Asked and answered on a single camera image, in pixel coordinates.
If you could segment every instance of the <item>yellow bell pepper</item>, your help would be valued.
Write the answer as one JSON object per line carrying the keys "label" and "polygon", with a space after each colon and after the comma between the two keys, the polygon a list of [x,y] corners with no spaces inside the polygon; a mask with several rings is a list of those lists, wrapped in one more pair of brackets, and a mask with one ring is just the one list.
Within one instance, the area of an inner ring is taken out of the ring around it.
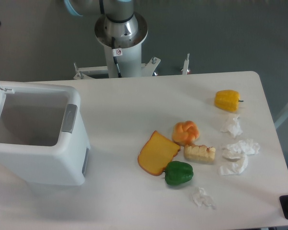
{"label": "yellow bell pepper", "polygon": [[235,112],[238,110],[240,94],[234,90],[222,90],[216,92],[215,106],[226,111]]}

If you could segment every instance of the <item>cable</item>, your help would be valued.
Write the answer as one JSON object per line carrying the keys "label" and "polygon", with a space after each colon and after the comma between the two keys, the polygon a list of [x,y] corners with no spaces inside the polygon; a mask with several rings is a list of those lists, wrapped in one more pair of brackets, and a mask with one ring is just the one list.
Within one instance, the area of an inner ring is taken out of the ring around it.
{"label": "cable", "polygon": [[[115,42],[115,37],[112,37],[112,41],[111,41],[112,50],[115,49],[114,42]],[[113,60],[114,60],[114,64],[116,65],[117,74],[118,74],[119,78],[121,78],[120,67],[119,67],[119,64],[117,62],[116,56],[113,56]]]}

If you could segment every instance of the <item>toy bread slice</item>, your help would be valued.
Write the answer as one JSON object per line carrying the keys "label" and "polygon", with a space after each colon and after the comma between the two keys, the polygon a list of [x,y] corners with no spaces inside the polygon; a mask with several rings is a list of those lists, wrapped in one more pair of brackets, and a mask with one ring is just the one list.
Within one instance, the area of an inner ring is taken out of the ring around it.
{"label": "toy bread slice", "polygon": [[179,145],[155,131],[143,146],[138,163],[149,174],[159,176],[179,150]]}
{"label": "toy bread slice", "polygon": [[213,162],[216,149],[206,145],[186,145],[183,150],[184,157],[194,161]]}

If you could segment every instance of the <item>metal bracket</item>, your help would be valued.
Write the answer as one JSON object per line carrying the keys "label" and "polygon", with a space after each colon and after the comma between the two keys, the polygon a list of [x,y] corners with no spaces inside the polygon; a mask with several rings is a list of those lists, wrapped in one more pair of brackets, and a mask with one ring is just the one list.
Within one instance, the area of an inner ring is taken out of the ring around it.
{"label": "metal bracket", "polygon": [[[156,76],[156,68],[161,62],[161,59],[153,57],[150,61],[145,64],[142,63],[142,77],[146,76]],[[108,74],[107,66],[98,66],[98,67],[85,67],[85,68],[78,68],[77,64],[74,62],[75,72],[76,75],[73,77],[75,80],[87,80],[87,79],[94,79],[90,76],[100,75],[100,74]]]}

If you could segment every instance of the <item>white trash bin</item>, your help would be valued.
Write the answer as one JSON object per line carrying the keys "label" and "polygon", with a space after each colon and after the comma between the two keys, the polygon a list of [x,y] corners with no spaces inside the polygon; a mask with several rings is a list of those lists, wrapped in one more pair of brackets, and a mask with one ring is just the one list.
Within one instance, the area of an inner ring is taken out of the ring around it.
{"label": "white trash bin", "polygon": [[0,82],[0,164],[28,182],[81,185],[89,149],[75,88]]}

